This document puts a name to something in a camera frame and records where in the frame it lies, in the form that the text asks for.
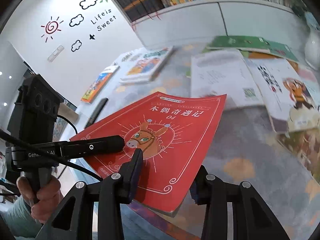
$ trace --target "red book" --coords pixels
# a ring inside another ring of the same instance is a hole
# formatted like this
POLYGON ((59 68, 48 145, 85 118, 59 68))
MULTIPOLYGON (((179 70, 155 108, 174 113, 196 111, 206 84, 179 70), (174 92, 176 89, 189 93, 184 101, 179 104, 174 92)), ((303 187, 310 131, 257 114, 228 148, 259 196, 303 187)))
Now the red book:
POLYGON ((206 156, 223 111, 226 95, 181 98, 156 92, 93 124, 70 140, 111 135, 124 138, 116 154, 87 157, 102 177, 118 172, 136 148, 143 168, 135 199, 172 214, 188 192, 206 156))

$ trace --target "vase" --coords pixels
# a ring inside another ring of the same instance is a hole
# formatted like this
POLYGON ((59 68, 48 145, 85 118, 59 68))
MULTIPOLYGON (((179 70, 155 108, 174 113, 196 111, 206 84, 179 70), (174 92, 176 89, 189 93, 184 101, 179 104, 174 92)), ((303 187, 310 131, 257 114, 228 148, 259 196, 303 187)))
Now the vase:
POLYGON ((305 46, 305 60, 311 68, 320 68, 320 31, 312 27, 305 46))

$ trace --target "donkey illustration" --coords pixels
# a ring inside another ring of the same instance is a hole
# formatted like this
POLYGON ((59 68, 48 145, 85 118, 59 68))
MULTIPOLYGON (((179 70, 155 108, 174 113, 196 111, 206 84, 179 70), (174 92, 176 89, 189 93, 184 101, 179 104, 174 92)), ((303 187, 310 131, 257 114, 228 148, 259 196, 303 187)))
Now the donkey illustration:
POLYGON ((169 126, 169 124, 166 124, 158 131, 153 132, 152 129, 147 129, 149 122, 151 122, 150 119, 148 119, 146 122, 143 122, 140 126, 140 131, 134 134, 126 143, 126 145, 130 148, 141 149, 143 151, 144 159, 150 158, 161 151, 163 146, 160 146, 162 141, 159 139, 160 136, 167 131, 169 126))

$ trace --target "green sleeve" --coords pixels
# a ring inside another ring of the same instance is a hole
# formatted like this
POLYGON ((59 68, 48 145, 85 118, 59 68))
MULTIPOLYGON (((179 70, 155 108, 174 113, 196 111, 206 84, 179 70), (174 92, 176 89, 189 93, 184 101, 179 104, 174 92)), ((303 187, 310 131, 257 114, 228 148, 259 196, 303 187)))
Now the green sleeve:
POLYGON ((42 227, 40 222, 36 222, 31 217, 22 196, 17 199, 11 209, 0 212, 0 215, 18 240, 35 238, 42 227))

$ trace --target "finger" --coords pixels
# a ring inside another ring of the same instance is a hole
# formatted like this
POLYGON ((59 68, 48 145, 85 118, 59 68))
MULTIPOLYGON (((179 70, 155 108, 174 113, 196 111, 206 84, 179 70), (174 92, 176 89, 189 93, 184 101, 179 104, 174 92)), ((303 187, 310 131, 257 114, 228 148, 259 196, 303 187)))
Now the finger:
POLYGON ((43 215, 52 212, 60 202, 60 192, 55 196, 47 200, 40 200, 37 204, 33 205, 31 208, 31 215, 43 215))
POLYGON ((41 224, 45 224, 49 217, 51 216, 51 213, 43 214, 43 215, 38 215, 38 216, 32 216, 34 219, 39 220, 41 224))
POLYGON ((50 182, 37 192, 39 200, 46 200, 52 198, 60 190, 61 184, 56 177, 51 176, 50 182))
POLYGON ((26 197, 27 199, 33 199, 35 197, 35 194, 33 193, 26 177, 19 177, 17 179, 17 187, 22 196, 26 197))

